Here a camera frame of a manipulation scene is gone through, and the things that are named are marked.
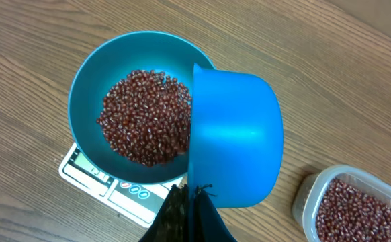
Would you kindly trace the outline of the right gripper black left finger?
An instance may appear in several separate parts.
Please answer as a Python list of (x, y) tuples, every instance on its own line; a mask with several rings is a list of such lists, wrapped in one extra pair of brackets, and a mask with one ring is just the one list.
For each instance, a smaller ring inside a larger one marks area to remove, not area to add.
[(193, 202), (189, 198), (188, 185), (172, 185), (152, 225), (139, 241), (195, 241), (193, 226)]

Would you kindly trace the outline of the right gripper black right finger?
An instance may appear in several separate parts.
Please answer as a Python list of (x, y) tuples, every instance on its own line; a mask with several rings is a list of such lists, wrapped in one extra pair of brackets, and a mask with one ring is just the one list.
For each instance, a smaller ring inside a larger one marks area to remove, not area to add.
[(213, 205), (206, 188), (211, 184), (197, 186), (190, 202), (190, 241), (236, 242)]

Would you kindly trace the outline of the blue plastic measuring scoop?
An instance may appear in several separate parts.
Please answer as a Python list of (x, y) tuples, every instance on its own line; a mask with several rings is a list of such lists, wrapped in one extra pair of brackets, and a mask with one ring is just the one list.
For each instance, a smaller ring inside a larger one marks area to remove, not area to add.
[(193, 67), (189, 186), (204, 187), (215, 208), (242, 208), (272, 191), (284, 151), (279, 102), (248, 74)]

